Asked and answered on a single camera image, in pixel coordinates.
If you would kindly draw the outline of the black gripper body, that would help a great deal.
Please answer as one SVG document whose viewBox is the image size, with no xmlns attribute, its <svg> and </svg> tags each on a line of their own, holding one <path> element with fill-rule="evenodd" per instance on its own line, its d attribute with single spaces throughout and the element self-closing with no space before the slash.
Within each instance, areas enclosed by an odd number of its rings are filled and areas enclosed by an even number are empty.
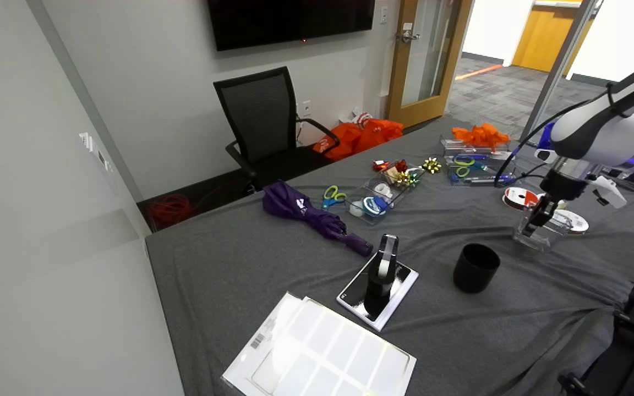
<svg viewBox="0 0 634 396">
<path fill-rule="evenodd" d="M 585 188 L 590 163 L 576 158 L 559 158 L 542 181 L 543 197 L 537 214 L 549 220 L 561 201 L 574 201 Z"/>
</svg>

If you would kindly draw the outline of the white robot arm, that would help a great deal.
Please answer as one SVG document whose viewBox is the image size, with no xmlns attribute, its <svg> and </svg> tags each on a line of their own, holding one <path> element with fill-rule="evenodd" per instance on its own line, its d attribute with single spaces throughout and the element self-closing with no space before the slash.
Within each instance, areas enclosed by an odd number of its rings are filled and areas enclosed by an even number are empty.
<svg viewBox="0 0 634 396">
<path fill-rule="evenodd" d="M 578 197 L 588 185 L 613 209 L 625 206 L 613 177 L 634 173 L 634 73 L 559 116 L 549 148 L 557 161 L 542 181 L 530 224 L 545 224 L 561 201 Z"/>
</svg>

